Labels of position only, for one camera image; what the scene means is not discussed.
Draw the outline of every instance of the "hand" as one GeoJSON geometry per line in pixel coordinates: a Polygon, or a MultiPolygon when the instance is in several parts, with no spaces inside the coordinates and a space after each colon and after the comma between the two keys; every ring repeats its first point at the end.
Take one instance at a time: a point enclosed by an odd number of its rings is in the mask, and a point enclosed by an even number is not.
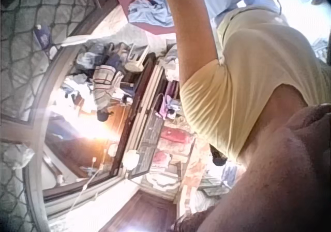
{"type": "Polygon", "coordinates": [[[331,104],[307,107],[293,115],[285,126],[307,150],[319,177],[330,173],[331,104]]]}

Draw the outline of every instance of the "white wall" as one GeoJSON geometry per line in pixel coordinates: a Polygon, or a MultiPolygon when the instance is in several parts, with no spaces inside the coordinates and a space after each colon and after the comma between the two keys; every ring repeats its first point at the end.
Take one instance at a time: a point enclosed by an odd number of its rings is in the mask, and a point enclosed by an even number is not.
{"type": "Polygon", "coordinates": [[[98,232],[138,191],[137,184],[123,180],[107,192],[49,222],[52,232],[98,232]]]}
{"type": "Polygon", "coordinates": [[[56,185],[55,176],[44,162],[41,164],[41,183],[43,190],[54,188],[56,185]]]}

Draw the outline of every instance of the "clothing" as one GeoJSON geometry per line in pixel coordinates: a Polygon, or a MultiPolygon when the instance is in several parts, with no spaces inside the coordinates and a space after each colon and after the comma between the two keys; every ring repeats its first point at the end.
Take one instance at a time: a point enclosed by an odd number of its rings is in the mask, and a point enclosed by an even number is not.
{"type": "Polygon", "coordinates": [[[187,121],[231,160],[237,157],[273,91],[295,87],[309,105],[331,102],[331,68],[283,16],[264,7],[229,12],[218,28],[222,60],[181,89],[187,121]]]}
{"type": "MultiPolygon", "coordinates": [[[[252,6],[260,6],[260,7],[268,8],[269,10],[272,10],[276,13],[280,12],[279,7],[277,7],[276,3],[273,0],[243,0],[243,1],[246,4],[246,6],[247,7],[250,6],[250,8],[252,6]]],[[[224,19],[224,17],[227,15],[228,12],[235,10],[237,8],[238,8],[237,4],[233,4],[229,8],[227,8],[224,12],[217,15],[215,17],[216,27],[218,27],[219,24],[221,24],[222,20],[224,19]]]]}
{"type": "MultiPolygon", "coordinates": [[[[205,0],[210,18],[241,0],[205,0]]],[[[172,27],[172,15],[167,0],[134,0],[129,5],[129,22],[145,22],[151,25],[172,27]]]]}
{"type": "Polygon", "coordinates": [[[98,110],[118,104],[118,101],[112,99],[112,96],[119,91],[123,76],[123,73],[116,71],[113,66],[96,67],[93,75],[93,96],[98,110]]]}

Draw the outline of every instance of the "plastic bag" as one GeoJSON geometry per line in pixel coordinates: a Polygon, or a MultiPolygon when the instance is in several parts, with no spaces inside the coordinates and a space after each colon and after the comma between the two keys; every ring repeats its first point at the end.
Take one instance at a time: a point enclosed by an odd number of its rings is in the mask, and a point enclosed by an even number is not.
{"type": "Polygon", "coordinates": [[[32,159],[35,152],[26,145],[17,145],[15,149],[9,149],[4,153],[4,160],[9,163],[11,169],[22,169],[32,159]]]}

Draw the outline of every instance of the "pink cloth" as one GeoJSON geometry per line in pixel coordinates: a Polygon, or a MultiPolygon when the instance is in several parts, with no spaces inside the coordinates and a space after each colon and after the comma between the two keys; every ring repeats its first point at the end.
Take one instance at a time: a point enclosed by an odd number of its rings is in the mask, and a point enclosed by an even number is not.
{"type": "Polygon", "coordinates": [[[172,142],[179,142],[184,144],[190,144],[193,137],[186,131],[178,128],[170,128],[164,126],[161,131],[161,138],[167,139],[172,142]]]}
{"type": "Polygon", "coordinates": [[[153,166],[167,168],[170,160],[171,160],[171,157],[170,157],[169,153],[165,153],[163,151],[158,151],[154,155],[153,166]]]}

